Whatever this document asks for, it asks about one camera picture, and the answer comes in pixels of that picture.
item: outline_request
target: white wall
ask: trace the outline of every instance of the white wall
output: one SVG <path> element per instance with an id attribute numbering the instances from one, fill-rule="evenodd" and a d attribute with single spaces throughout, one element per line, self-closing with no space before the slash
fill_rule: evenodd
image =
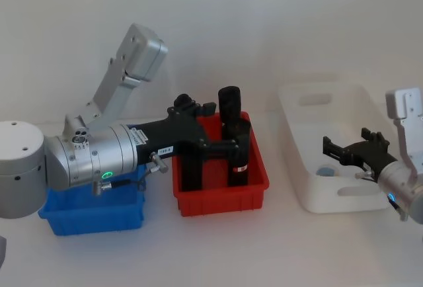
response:
<path id="1" fill-rule="evenodd" d="M 0 120 L 62 121 L 90 100 L 127 28 L 152 28 L 170 53 L 124 117 L 165 114 L 179 93 L 271 108 L 293 78 L 348 78 L 382 101 L 423 86 L 422 0 L 0 0 Z"/>

